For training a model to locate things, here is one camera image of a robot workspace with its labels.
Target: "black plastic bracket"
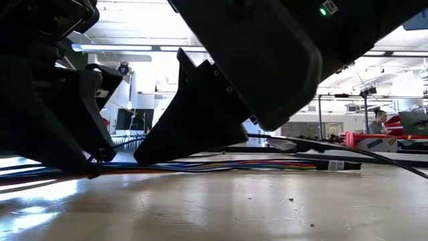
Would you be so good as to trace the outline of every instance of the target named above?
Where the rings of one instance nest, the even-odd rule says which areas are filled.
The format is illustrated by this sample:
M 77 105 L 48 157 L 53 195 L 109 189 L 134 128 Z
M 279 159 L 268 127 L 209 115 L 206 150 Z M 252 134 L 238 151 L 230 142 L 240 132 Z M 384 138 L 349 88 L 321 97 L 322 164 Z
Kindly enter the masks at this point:
M 195 66 L 180 49 L 179 89 L 134 157 L 140 165 L 170 161 L 248 140 L 250 111 L 226 77 L 205 60 Z

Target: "ceiling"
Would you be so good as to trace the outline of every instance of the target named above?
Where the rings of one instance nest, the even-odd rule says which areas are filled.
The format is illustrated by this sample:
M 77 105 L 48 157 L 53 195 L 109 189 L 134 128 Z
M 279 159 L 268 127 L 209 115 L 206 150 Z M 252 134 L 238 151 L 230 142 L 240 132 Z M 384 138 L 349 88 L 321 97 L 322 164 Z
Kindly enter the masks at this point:
M 98 0 L 97 8 L 100 20 L 85 34 L 93 44 L 200 44 L 167 0 Z M 399 27 L 374 49 L 428 51 L 428 30 L 405 31 Z M 362 81 L 373 80 L 379 87 L 388 88 L 397 73 L 423 69 L 423 62 L 423 58 L 359 58 L 353 67 L 323 81 L 320 89 L 323 92 L 350 91 Z

